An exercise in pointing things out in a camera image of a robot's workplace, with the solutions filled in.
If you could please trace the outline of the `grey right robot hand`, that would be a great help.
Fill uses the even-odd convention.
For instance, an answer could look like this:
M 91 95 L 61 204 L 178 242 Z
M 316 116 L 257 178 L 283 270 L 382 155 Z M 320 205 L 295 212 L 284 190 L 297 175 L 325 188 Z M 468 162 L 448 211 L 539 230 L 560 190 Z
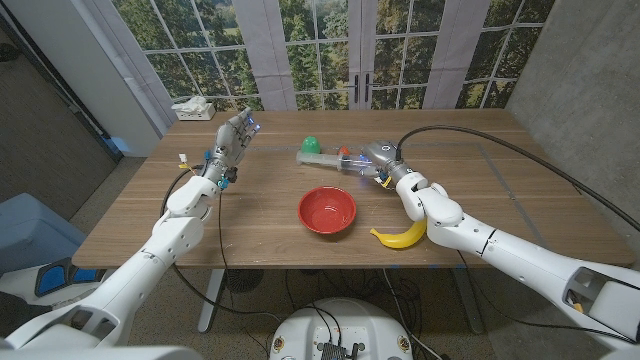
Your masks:
M 397 146 L 391 141 L 375 141 L 366 144 L 358 156 L 344 155 L 342 169 L 357 171 L 363 177 L 374 178 L 381 186 L 394 189 L 400 180 L 409 176 L 419 188 L 428 184 L 423 177 L 402 159 L 397 159 Z

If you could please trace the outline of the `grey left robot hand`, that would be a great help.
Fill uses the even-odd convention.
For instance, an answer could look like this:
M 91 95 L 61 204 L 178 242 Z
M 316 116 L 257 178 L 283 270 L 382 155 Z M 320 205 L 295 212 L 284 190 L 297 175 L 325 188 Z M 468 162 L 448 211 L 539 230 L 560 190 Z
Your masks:
M 219 127 L 199 175 L 216 183 L 221 189 L 229 183 L 235 183 L 237 166 L 260 128 L 252 118 L 250 107 L 227 120 Z

